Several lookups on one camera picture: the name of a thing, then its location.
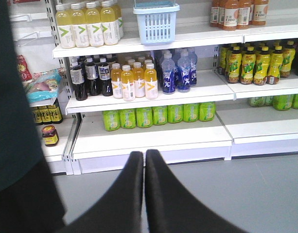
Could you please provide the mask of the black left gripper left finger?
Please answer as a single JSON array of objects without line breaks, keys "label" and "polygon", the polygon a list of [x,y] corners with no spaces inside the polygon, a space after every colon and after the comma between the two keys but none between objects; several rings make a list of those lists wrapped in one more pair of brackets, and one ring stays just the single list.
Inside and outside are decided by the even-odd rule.
[{"label": "black left gripper left finger", "polygon": [[143,198],[143,153],[133,151],[110,188],[60,233],[139,233]]}]

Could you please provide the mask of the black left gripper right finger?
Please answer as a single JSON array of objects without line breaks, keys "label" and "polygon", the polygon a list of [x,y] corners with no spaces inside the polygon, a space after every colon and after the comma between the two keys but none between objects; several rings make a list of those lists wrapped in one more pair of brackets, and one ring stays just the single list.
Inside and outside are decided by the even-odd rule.
[{"label": "black left gripper right finger", "polygon": [[200,202],[171,172],[158,150],[145,158],[145,202],[151,233],[242,233]]}]

